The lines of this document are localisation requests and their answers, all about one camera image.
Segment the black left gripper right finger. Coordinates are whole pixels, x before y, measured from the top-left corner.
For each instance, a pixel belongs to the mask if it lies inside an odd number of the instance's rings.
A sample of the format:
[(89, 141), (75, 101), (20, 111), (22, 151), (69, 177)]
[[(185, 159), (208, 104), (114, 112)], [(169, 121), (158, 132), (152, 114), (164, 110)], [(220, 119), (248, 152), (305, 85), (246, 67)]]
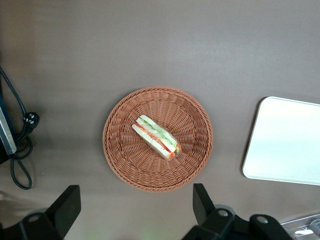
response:
[(189, 230), (184, 240), (225, 240), (230, 235), (235, 216), (226, 208), (215, 207), (201, 183), (193, 185), (192, 207), (197, 225)]

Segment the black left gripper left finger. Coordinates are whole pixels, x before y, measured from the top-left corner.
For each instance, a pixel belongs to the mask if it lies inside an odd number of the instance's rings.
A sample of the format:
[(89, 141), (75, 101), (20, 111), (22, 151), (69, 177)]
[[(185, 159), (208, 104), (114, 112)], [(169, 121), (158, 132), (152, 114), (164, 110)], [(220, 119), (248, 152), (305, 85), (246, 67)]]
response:
[(45, 211), (17, 224), (19, 240), (63, 240), (81, 212), (79, 185), (70, 185)]

